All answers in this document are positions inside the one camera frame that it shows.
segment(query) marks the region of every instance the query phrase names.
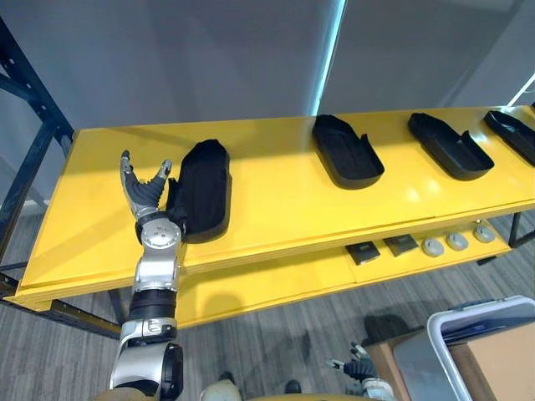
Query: silver robotic arm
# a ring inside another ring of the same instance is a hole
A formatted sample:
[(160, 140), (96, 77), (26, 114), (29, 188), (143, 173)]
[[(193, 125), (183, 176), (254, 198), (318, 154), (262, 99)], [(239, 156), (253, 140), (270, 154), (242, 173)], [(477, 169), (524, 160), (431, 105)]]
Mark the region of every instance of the silver robotic arm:
[(171, 172), (164, 160), (154, 178), (140, 183), (125, 150), (120, 178), (135, 217), (143, 255), (135, 271), (128, 321), (110, 379), (110, 389), (136, 388), (155, 400), (174, 400), (182, 391), (182, 348), (176, 342), (176, 253), (183, 228), (172, 222), (158, 203)]

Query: gray carpet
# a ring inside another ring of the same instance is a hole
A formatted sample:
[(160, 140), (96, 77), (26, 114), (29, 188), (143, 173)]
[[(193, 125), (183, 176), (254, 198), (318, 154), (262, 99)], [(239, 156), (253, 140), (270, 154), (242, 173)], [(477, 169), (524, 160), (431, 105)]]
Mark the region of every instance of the gray carpet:
[[(41, 219), (20, 219), (3, 264), (27, 260)], [(507, 238), (511, 220), (492, 223)], [(533, 227), (532, 211), (523, 215), (520, 232)], [(535, 297), (535, 241), (484, 266), (451, 266), (181, 330), (181, 399), (198, 399), (225, 370), (246, 398), (281, 393), (290, 378), (305, 392), (342, 393), (349, 380), (324, 359), (349, 358), (350, 341), (392, 338), (423, 326), (433, 312), (514, 294)], [(113, 320), (106, 293), (69, 302)], [(2, 401), (86, 400), (106, 388), (115, 341), (3, 306), (0, 322)]]

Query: shoe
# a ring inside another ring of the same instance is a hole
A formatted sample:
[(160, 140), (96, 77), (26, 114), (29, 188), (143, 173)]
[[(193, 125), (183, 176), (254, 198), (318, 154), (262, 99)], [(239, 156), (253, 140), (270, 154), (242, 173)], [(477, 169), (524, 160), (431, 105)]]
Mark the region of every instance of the shoe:
[(285, 394), (301, 394), (301, 384), (297, 380), (290, 380), (284, 388)]

